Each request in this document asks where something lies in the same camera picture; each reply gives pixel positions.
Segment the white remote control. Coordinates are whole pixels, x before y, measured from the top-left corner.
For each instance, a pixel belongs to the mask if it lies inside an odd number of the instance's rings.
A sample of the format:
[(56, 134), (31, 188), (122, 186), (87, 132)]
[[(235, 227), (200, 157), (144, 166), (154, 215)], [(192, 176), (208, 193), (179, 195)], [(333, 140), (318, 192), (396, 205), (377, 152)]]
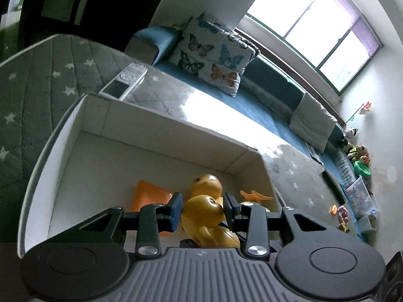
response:
[(137, 85), (142, 83), (148, 69), (139, 63), (131, 63), (107, 83), (99, 94), (107, 98), (123, 101)]

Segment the orange plastic block toy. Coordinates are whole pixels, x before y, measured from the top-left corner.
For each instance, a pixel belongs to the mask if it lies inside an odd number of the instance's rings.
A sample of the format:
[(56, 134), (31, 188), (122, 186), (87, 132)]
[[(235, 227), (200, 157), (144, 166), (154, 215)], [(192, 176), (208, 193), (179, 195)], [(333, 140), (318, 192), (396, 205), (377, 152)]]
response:
[(154, 203), (166, 205), (170, 201), (172, 195), (174, 194), (169, 190), (147, 181), (140, 180), (137, 183), (132, 203), (130, 204), (128, 211), (138, 212), (143, 206)]

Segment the blue sofa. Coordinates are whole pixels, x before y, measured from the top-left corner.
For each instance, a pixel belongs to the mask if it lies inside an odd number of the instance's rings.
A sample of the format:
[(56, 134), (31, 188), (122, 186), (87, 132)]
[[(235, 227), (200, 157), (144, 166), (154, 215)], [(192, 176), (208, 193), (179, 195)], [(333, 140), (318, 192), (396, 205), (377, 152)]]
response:
[(340, 125), (336, 124), (333, 128), (324, 152), (318, 152), (289, 128), (292, 112), (305, 94), (292, 77), (272, 61), (256, 57), (242, 75), (236, 97), (231, 97), (168, 61), (181, 39), (182, 32), (174, 28), (148, 27), (134, 34), (125, 53), (221, 100), (321, 164), (340, 184), (347, 209), (352, 211), (346, 189), (357, 176), (343, 150), (344, 133)]

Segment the orange bird foot toy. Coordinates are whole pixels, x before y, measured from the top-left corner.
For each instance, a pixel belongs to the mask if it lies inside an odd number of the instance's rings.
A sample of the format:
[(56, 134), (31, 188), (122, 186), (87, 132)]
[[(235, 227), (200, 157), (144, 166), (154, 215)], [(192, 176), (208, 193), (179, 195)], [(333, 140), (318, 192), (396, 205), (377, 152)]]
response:
[(250, 193), (247, 193), (247, 192), (241, 190), (240, 194), (245, 199), (245, 201), (250, 201), (250, 202), (256, 203), (258, 205), (260, 205), (262, 201), (274, 199), (271, 196), (265, 196), (263, 194), (260, 194), (259, 192), (255, 191), (255, 190), (250, 191)]

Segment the black remote control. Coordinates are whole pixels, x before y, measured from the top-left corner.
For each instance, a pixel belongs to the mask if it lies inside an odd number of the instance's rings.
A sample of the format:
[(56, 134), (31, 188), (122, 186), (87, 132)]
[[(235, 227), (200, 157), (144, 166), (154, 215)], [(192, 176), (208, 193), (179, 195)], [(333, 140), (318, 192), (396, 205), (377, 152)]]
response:
[(346, 203), (346, 200), (344, 198), (344, 193), (340, 187), (340, 184), (335, 179), (333, 174), (331, 172), (329, 172), (328, 170), (323, 170), (321, 173), (321, 176), (322, 176), (324, 182), (327, 184), (328, 188), (332, 191), (337, 202), (340, 205), (344, 205)]

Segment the clear plastic storage box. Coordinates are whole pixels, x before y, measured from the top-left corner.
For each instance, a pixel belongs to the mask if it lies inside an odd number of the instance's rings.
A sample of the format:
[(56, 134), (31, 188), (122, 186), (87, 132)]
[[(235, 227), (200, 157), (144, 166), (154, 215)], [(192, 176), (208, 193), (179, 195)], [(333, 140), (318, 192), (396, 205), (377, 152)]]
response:
[(362, 176), (346, 189), (347, 198), (357, 219), (373, 215), (376, 217), (378, 208), (369, 194)]

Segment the white cardboard box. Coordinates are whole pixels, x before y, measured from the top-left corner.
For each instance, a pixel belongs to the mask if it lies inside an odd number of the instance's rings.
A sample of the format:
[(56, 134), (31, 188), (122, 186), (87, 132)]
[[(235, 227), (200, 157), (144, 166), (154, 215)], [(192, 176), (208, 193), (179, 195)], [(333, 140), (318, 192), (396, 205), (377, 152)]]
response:
[(225, 191), (255, 190), (279, 204), (268, 174), (269, 132), (224, 104), (176, 119), (89, 94), (72, 105), (31, 174), (20, 214), (19, 256), (110, 207), (128, 209), (139, 181), (188, 192), (201, 174)]

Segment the grey cushion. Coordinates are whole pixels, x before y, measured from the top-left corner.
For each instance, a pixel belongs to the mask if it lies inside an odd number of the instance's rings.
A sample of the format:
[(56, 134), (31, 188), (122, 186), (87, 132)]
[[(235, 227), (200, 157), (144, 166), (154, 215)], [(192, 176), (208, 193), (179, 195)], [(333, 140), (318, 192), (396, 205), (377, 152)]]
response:
[(312, 95), (305, 93), (290, 117), (289, 128), (323, 153), (337, 119)]

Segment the yellow rubber duck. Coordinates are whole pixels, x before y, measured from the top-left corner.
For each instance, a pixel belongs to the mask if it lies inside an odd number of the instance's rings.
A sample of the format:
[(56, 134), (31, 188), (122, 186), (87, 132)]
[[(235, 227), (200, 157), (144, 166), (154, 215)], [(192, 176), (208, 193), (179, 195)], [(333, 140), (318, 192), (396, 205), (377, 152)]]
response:
[(223, 207), (209, 195), (190, 198), (183, 206), (182, 227), (190, 239), (202, 248), (239, 248), (239, 238), (220, 226), (225, 220)]

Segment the green bowl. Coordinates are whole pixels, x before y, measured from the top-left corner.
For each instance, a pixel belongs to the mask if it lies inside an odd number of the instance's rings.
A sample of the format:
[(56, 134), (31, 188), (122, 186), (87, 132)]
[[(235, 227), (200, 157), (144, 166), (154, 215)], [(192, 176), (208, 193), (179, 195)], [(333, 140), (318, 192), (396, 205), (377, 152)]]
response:
[(355, 175), (362, 176), (364, 179), (370, 179), (371, 170), (363, 162), (356, 161), (353, 165)]

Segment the small orange toy piece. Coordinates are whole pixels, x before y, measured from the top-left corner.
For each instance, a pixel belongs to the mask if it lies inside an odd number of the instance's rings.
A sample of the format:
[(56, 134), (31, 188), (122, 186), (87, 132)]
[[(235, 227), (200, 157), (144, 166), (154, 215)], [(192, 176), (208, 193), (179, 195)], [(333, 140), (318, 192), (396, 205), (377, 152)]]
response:
[(333, 205), (330, 209), (329, 209), (329, 213), (331, 215), (335, 215), (338, 211), (338, 206), (337, 205)]

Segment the small yellow toy car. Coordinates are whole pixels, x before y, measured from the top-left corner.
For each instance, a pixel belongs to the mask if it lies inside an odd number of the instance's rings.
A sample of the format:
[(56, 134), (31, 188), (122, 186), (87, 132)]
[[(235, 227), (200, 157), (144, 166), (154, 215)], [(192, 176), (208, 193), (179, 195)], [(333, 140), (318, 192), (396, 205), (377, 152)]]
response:
[(344, 222), (339, 223), (339, 225), (337, 226), (337, 229), (339, 231), (342, 231), (343, 233), (349, 233), (350, 232), (350, 229), (347, 227), (346, 223), (344, 223)]

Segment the orange rubber duck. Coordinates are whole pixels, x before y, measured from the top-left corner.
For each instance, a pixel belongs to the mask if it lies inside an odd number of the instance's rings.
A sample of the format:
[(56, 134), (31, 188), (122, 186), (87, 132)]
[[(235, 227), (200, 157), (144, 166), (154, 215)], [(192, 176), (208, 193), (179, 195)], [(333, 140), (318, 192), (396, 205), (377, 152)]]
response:
[(223, 186), (220, 180), (211, 174), (198, 176), (191, 184), (190, 197), (209, 195), (223, 206)]

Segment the butterfly pillow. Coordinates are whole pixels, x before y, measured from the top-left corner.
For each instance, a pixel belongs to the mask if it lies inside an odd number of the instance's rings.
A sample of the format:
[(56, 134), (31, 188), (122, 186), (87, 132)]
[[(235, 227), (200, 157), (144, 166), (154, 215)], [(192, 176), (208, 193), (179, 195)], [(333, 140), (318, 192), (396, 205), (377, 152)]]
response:
[(259, 54), (255, 44), (201, 15), (189, 20), (169, 62), (236, 97), (241, 76)]

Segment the stuffed toys pile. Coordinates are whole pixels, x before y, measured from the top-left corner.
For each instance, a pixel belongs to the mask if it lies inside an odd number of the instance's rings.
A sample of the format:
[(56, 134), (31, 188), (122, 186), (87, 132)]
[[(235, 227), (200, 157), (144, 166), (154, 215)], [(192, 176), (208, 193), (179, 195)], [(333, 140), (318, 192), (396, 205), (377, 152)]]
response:
[(342, 147), (352, 164), (355, 162), (361, 162), (368, 166), (371, 159), (367, 147), (361, 144), (353, 144), (352, 142), (352, 139), (356, 136), (357, 132), (357, 128), (349, 128), (345, 130)]

